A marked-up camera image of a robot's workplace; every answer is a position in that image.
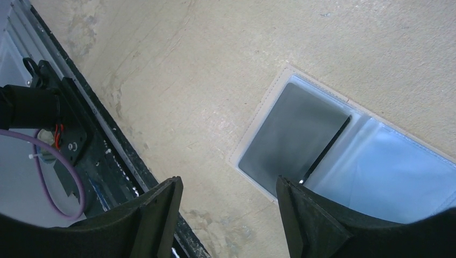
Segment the beige card holder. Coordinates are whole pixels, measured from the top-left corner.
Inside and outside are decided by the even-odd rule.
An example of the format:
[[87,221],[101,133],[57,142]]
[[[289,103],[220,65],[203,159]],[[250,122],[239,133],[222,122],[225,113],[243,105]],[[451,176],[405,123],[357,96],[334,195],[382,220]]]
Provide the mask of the beige card holder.
[[271,83],[229,156],[234,168],[269,198],[277,196],[272,196],[238,165],[288,83],[352,116],[303,186],[352,210],[403,224],[455,207],[454,159],[291,65],[284,66]]

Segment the grey credit card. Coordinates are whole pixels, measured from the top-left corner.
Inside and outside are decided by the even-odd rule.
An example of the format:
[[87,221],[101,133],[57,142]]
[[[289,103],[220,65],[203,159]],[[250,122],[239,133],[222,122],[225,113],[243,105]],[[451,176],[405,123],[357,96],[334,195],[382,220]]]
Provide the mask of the grey credit card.
[[277,178],[299,182],[349,115],[288,83],[238,167],[276,197]]

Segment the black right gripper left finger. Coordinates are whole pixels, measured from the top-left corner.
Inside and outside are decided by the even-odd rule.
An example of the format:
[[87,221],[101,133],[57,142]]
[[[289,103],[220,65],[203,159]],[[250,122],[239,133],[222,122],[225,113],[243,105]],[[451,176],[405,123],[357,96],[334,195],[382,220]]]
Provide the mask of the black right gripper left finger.
[[1,215],[1,257],[172,257],[183,192],[168,178],[139,197],[69,227]]

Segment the aluminium frame rail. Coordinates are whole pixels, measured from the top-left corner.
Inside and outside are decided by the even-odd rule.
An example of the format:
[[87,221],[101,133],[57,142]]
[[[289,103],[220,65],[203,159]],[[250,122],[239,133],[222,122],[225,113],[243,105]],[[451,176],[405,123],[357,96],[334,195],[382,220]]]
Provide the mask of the aluminium frame rail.
[[29,87],[32,75],[23,64],[24,58],[38,62],[44,59],[41,40],[31,23],[29,1],[1,1],[1,86]]

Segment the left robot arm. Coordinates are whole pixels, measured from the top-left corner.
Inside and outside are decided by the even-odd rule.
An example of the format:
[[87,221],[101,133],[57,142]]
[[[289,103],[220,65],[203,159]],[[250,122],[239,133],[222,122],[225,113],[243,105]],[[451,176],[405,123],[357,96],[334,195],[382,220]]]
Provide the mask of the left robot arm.
[[7,84],[1,87],[1,129],[52,129],[72,115],[63,94],[55,89]]

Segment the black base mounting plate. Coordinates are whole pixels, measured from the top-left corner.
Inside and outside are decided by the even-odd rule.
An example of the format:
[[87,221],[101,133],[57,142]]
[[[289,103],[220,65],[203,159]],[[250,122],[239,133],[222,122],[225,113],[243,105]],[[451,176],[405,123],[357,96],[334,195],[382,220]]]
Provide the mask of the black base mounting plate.
[[25,16],[34,29],[33,36],[48,53],[57,74],[62,75],[71,105],[87,128],[88,146],[76,163],[82,179],[89,183],[86,216],[91,217],[132,200],[159,183],[133,149],[114,119],[100,102],[92,88],[62,48],[35,7],[22,1]]

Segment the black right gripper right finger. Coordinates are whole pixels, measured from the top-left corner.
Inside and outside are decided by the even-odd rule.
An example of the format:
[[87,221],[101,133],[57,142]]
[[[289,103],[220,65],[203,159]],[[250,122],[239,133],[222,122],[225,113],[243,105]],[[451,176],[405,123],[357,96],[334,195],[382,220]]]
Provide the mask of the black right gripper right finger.
[[455,208],[400,224],[371,217],[279,176],[290,257],[455,257]]

